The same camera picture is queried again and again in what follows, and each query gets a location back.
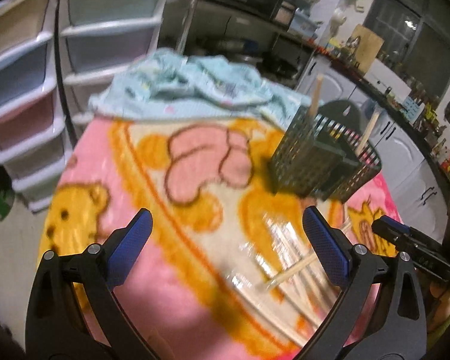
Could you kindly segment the dark kitchen window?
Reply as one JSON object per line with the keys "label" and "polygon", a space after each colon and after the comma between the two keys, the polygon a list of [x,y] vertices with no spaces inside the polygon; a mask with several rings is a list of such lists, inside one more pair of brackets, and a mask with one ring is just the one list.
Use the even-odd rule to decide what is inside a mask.
{"label": "dark kitchen window", "polygon": [[384,40],[385,64],[430,96],[450,84],[450,0],[374,0],[364,26]]}

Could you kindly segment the wrapped chopsticks near edge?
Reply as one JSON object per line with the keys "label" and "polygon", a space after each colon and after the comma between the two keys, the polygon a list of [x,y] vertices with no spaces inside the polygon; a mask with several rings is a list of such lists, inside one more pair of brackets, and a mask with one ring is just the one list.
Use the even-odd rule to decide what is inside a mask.
{"label": "wrapped chopsticks near edge", "polygon": [[[305,336],[300,334],[291,323],[287,322],[280,310],[276,308],[276,304],[269,303],[266,300],[265,292],[259,290],[257,286],[253,286],[238,272],[229,271],[222,274],[222,277],[239,294],[240,298],[277,332],[299,347],[303,347],[306,344],[307,339]],[[292,304],[297,313],[311,324],[312,328],[317,329],[320,326],[321,320],[314,313],[312,307],[308,306],[297,294],[292,292],[289,284],[286,284],[285,288],[280,285],[279,290],[284,293],[284,297]]]}

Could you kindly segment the wrapped chopsticks on blanket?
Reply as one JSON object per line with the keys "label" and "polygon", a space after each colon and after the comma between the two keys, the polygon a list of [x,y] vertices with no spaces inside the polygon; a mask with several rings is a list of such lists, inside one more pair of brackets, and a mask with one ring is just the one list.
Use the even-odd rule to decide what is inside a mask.
{"label": "wrapped chopsticks on blanket", "polygon": [[305,244],[290,222],[276,221],[268,215],[263,222],[271,236],[271,249],[281,264],[278,270],[264,269],[268,276],[264,290],[279,290],[280,285],[285,288],[289,284],[290,290],[311,306],[322,321],[337,300],[337,294],[316,253]]}

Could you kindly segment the chopsticks in basket right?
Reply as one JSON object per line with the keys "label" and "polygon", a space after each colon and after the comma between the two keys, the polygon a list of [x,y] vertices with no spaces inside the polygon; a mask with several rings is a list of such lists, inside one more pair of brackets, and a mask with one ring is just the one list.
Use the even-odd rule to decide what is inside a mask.
{"label": "chopsticks in basket right", "polygon": [[365,148],[365,145],[368,143],[368,139],[369,139],[369,137],[372,133],[372,130],[374,129],[379,117],[380,117],[380,111],[374,111],[372,116],[370,117],[367,127],[365,128],[365,132],[362,134],[362,137],[358,143],[358,146],[355,149],[355,154],[357,155],[358,158],[362,154],[362,152]]}

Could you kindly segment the chopsticks in basket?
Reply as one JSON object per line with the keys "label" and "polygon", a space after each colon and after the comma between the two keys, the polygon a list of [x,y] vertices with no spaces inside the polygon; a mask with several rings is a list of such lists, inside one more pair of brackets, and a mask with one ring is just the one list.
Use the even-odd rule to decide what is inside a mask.
{"label": "chopsticks in basket", "polygon": [[314,119],[315,116],[318,113],[319,105],[320,105],[320,94],[321,94],[321,88],[323,83],[323,75],[318,74],[316,79],[316,86],[314,89],[313,96],[311,97],[311,103],[310,107],[307,111],[308,116],[311,117],[311,119]]}
{"label": "chopsticks in basket", "polygon": [[372,116],[370,117],[367,127],[365,128],[365,132],[362,134],[362,137],[358,143],[358,146],[355,149],[355,154],[357,155],[358,158],[362,154],[362,152],[365,148],[365,145],[368,143],[368,139],[369,139],[369,137],[372,133],[372,130],[374,129],[379,117],[380,117],[380,111],[374,111]]}

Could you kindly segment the dark green utensil basket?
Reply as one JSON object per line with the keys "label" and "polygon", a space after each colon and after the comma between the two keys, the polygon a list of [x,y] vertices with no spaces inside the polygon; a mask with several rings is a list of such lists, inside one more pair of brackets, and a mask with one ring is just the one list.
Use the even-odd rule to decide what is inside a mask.
{"label": "dark green utensil basket", "polygon": [[268,163],[271,190],[348,201],[382,169],[361,123],[349,100],[327,102],[314,117],[300,106]]}

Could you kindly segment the pink cartoon bear blanket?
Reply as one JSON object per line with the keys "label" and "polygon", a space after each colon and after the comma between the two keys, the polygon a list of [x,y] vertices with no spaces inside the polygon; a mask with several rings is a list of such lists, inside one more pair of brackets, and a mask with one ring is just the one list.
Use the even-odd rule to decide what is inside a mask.
{"label": "pink cartoon bear blanket", "polygon": [[[222,277],[266,280],[252,260],[263,218],[302,230],[312,197],[273,193],[267,163],[283,134],[252,119],[145,123],[95,119],[74,148],[44,222],[40,250],[83,252],[142,208],[153,232],[114,291],[139,333],[174,359],[291,359],[300,347]],[[308,340],[315,328],[283,293],[265,292]]]}

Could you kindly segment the chopsticks in basket left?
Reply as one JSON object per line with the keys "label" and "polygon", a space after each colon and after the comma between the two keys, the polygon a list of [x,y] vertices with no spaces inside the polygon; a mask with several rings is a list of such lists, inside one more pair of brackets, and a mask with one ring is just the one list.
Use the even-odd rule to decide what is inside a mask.
{"label": "chopsticks in basket left", "polygon": [[308,116],[311,117],[311,119],[314,119],[315,116],[318,113],[319,105],[320,105],[320,94],[321,94],[321,88],[323,83],[323,75],[318,74],[316,79],[316,86],[314,89],[313,96],[311,97],[311,103],[310,107],[307,111]]}

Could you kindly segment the wooden cutting board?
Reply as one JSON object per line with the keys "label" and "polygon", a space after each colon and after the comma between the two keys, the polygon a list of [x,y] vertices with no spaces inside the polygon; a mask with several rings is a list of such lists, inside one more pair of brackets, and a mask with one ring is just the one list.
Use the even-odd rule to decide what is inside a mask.
{"label": "wooden cutting board", "polygon": [[356,37],[360,37],[360,41],[353,53],[354,66],[364,75],[376,59],[385,40],[362,24],[358,24],[351,34],[352,40]]}

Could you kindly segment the light blue patterned cloth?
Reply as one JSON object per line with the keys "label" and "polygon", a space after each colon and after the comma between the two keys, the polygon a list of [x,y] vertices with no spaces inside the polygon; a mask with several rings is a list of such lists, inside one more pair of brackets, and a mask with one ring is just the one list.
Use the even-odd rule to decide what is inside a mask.
{"label": "light blue patterned cloth", "polygon": [[224,56],[183,56],[161,48],[135,61],[88,99],[97,116],[133,121],[248,117],[285,130],[311,98]]}

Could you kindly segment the pastel plastic drawer unit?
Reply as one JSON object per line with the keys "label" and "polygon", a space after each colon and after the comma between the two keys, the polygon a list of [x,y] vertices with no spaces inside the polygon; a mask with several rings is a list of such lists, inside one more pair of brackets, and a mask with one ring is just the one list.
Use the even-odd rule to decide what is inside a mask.
{"label": "pastel plastic drawer unit", "polygon": [[174,0],[59,0],[56,60],[72,137],[92,120],[88,99],[158,45],[162,16]]}

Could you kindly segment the metal storage shelf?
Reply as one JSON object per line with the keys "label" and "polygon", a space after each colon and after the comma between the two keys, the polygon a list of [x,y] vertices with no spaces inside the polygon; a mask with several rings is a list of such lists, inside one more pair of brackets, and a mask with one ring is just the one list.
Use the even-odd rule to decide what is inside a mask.
{"label": "metal storage shelf", "polygon": [[158,45],[184,55],[222,55],[248,63],[289,88],[298,86],[315,49],[312,41],[279,24],[209,0],[166,5]]}

